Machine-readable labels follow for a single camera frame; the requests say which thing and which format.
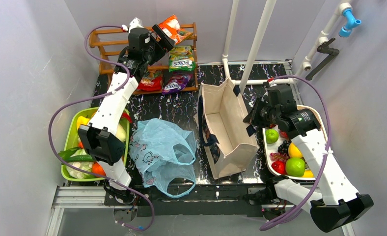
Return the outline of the beige canvas tote bag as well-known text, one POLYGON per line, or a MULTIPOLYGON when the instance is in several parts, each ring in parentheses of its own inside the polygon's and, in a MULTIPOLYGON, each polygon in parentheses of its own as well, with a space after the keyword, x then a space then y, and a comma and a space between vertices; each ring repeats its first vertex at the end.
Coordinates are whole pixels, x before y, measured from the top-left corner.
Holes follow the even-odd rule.
POLYGON ((213 179, 243 172, 257 154, 254 127, 239 86, 231 79, 220 85, 201 84, 198 97, 198 129, 213 179))

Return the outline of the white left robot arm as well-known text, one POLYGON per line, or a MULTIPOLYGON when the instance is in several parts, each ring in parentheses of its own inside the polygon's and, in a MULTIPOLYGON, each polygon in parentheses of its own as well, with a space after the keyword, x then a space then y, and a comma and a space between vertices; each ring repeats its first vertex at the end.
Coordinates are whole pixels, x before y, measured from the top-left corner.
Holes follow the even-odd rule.
POLYGON ((120 52, 118 61, 112 62, 114 69, 106 97, 88 124, 78 128, 86 153, 101 165, 110 186, 117 190, 126 190, 131 183, 122 160, 125 146, 117 136, 122 113, 148 67, 163 58, 174 45, 174 40, 157 24, 151 29, 130 29, 128 46, 120 52))

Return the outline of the green custard apple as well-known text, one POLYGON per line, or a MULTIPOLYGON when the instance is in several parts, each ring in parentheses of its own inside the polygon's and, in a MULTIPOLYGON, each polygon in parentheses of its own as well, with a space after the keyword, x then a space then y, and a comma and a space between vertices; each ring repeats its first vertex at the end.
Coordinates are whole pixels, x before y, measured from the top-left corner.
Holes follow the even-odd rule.
POLYGON ((266 129, 265 130, 265 138, 266 138, 266 143, 274 144, 279 139, 279 133, 275 129, 266 129))

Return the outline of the light blue plastic bag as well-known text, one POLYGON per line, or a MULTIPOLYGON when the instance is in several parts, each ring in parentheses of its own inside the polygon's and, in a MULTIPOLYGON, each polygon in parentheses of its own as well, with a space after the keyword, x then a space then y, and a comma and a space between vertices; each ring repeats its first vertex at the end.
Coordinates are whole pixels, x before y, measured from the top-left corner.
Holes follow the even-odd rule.
POLYGON ((196 186, 193 164, 197 143, 194 132, 158 118, 137 122, 130 141, 129 156, 141 175, 143 187, 156 187, 170 198, 181 198, 196 186), (185 179, 191 187, 181 193, 169 193, 169 184, 185 179))

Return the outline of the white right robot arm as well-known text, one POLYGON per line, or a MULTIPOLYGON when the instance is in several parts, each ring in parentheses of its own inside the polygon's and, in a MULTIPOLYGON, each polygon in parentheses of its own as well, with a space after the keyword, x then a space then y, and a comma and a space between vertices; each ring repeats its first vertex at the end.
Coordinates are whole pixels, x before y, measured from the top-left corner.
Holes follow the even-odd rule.
POLYGON ((373 207, 372 198, 368 194, 361 194, 340 168, 317 113, 309 108, 299 109, 289 85, 267 88, 267 93, 256 100, 245 121, 261 128, 275 124, 284 131, 315 176, 312 189, 285 175, 266 181, 265 189, 260 191, 262 196, 286 200, 293 207, 263 225, 262 231, 306 211, 315 225, 328 233, 358 220, 373 207))

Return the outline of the green Fox's candy bag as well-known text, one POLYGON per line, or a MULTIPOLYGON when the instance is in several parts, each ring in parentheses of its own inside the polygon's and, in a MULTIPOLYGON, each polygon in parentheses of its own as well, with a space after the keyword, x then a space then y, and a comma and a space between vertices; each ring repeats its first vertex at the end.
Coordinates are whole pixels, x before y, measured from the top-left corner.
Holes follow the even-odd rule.
POLYGON ((169 52, 169 72, 172 71, 194 71, 196 62, 192 46, 176 46, 169 52))

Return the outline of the orange snack bag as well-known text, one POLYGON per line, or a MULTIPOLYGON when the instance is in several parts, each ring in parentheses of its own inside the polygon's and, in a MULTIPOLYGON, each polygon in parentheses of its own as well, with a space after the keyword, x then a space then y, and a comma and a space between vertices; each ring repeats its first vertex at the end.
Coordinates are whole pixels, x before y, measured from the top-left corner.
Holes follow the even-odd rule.
POLYGON ((181 28, 178 18, 174 14, 159 23, 159 28, 175 42, 175 45, 187 40, 193 34, 193 32, 181 28))

